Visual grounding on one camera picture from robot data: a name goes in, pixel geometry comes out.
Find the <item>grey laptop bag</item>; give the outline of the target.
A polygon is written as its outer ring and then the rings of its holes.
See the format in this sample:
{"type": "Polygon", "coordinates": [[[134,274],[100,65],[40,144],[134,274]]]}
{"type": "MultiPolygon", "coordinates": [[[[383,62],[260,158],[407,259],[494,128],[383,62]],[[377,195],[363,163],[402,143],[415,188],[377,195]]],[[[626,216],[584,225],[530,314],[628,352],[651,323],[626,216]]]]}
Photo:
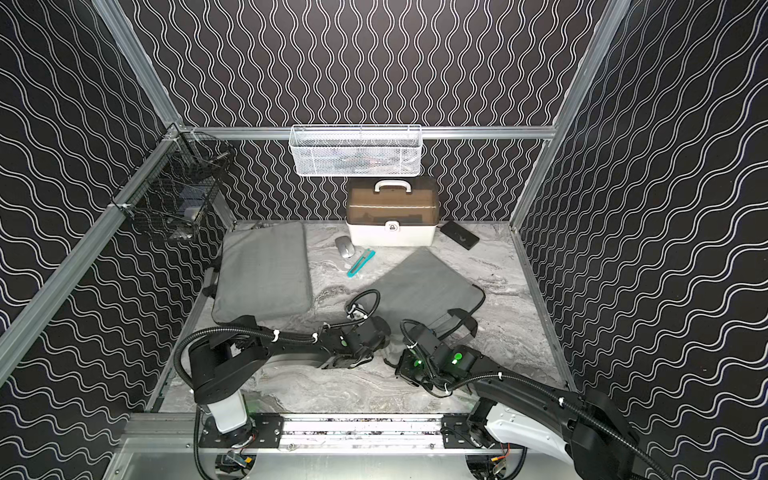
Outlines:
{"type": "Polygon", "coordinates": [[[215,322],[250,315],[257,321],[303,314],[313,305],[304,227],[298,222],[238,230],[224,237],[215,322]]]}
{"type": "Polygon", "coordinates": [[[485,302],[485,293],[450,268],[425,247],[417,249],[370,287],[380,294],[375,314],[392,330],[391,341],[403,341],[400,323],[414,320],[439,337],[465,327],[473,337],[478,323],[474,313],[485,302]]]}

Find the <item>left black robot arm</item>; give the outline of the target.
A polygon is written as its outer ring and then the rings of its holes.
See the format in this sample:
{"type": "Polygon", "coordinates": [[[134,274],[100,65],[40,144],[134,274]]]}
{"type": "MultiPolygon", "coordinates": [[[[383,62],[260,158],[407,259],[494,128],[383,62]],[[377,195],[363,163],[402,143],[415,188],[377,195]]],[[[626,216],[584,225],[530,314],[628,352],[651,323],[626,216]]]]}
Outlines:
{"type": "Polygon", "coordinates": [[[181,339],[173,367],[219,434],[243,434],[252,422],[241,388],[269,361],[320,369],[354,369],[372,361],[391,336],[391,327],[377,315],[380,301],[379,290],[367,289],[345,305],[345,320],[312,333],[268,328],[243,315],[181,339]]]}

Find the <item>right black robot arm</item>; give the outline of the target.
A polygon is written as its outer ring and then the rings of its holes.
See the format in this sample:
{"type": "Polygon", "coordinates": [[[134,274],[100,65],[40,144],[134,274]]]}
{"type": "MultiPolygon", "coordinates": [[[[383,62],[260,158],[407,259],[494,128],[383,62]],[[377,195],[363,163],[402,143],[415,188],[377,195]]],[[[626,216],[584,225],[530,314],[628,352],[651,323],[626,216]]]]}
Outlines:
{"type": "Polygon", "coordinates": [[[504,444],[491,431],[491,411],[509,407],[563,441],[562,452],[583,479],[640,479],[634,471],[641,461],[662,479],[671,475],[639,446],[639,437],[600,392],[578,394],[548,386],[502,367],[466,345],[451,347],[426,325],[400,322],[405,350],[398,375],[429,393],[468,387],[479,402],[468,425],[474,442],[504,444]]]}

